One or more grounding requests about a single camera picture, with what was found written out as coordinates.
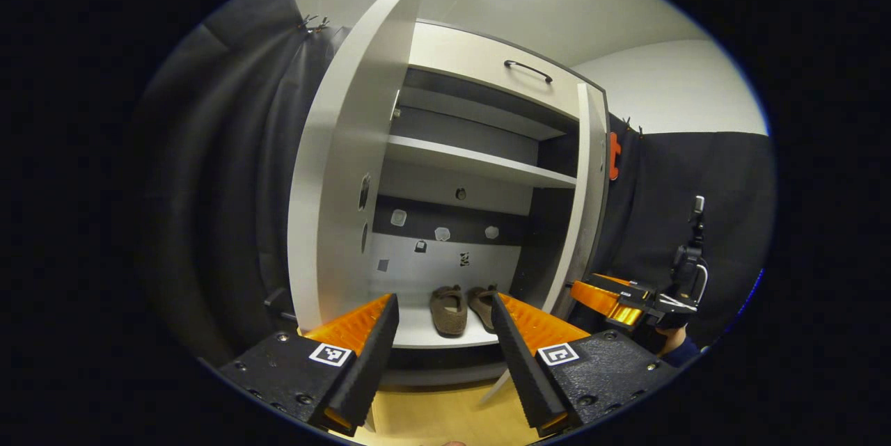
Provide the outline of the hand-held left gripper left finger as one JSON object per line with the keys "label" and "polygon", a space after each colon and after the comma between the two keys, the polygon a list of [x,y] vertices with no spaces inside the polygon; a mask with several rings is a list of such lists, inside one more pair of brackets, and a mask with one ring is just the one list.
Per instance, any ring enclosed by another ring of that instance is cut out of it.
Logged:
{"label": "hand-held left gripper left finger", "polygon": [[353,436],[367,420],[398,324],[397,294],[384,294],[306,334],[267,336],[219,372],[293,420]]}

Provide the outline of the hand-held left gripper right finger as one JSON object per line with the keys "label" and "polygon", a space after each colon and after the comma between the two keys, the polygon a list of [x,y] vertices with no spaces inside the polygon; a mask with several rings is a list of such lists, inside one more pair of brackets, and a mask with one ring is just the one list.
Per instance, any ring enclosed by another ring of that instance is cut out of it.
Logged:
{"label": "hand-held left gripper right finger", "polygon": [[510,295],[494,295],[492,323],[538,436],[611,420],[680,371],[617,330],[590,334]]}

